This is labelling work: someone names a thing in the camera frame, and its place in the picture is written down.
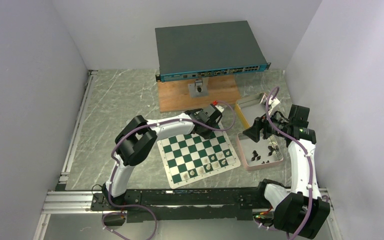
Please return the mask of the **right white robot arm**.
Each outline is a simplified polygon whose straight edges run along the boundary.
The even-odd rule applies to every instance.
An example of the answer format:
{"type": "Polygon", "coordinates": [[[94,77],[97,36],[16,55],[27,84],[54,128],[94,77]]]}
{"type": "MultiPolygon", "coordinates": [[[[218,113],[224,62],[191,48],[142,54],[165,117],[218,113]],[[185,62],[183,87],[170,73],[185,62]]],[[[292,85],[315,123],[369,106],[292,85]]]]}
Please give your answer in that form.
{"type": "Polygon", "coordinates": [[[276,118],[270,113],[257,117],[243,134],[257,143],[260,138],[282,137],[291,162],[291,187],[264,179],[255,194],[256,203],[274,210],[272,226],[286,233],[289,240],[296,237],[314,239],[327,220],[331,207],[323,200],[315,170],[316,133],[308,128],[308,107],[293,105],[289,116],[276,118]]]}

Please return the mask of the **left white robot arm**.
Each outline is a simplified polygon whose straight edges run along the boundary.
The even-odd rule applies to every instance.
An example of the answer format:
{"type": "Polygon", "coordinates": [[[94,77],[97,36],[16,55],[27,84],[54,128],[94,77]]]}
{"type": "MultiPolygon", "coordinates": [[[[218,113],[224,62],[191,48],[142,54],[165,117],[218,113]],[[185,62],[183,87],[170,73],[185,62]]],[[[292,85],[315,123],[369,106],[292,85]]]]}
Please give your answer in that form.
{"type": "Polygon", "coordinates": [[[115,163],[101,189],[104,204],[111,210],[123,205],[135,166],[148,157],[157,141],[188,134],[208,138],[219,125],[223,111],[222,106],[210,104],[164,119],[146,120],[142,115],[135,116],[115,139],[116,146],[111,152],[115,163]]]}

